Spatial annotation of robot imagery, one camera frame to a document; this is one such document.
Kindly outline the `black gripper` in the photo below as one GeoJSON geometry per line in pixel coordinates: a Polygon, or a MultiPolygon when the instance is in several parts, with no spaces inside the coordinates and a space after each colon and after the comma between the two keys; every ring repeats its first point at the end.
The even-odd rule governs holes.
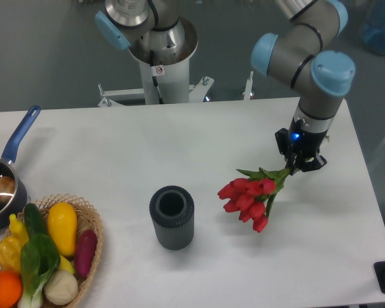
{"type": "Polygon", "coordinates": [[[278,151],[284,156],[285,168],[289,169],[290,175],[319,170],[327,164],[327,160],[320,155],[326,133],[311,132],[303,119],[293,119],[288,129],[281,128],[275,132],[278,151]]]}

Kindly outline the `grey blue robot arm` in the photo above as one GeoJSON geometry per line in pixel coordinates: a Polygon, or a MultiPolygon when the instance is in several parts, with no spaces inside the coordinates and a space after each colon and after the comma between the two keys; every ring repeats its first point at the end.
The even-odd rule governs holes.
{"type": "MultiPolygon", "coordinates": [[[[299,95],[290,127],[275,138],[290,173],[315,171],[326,163],[320,146],[355,75],[350,57],[327,49],[348,14],[339,1],[279,1],[278,6],[292,29],[282,37],[264,34],[251,64],[299,95]]],[[[189,60],[198,35],[177,1],[106,1],[95,23],[111,45],[138,61],[147,104],[192,101],[189,60]]]]}

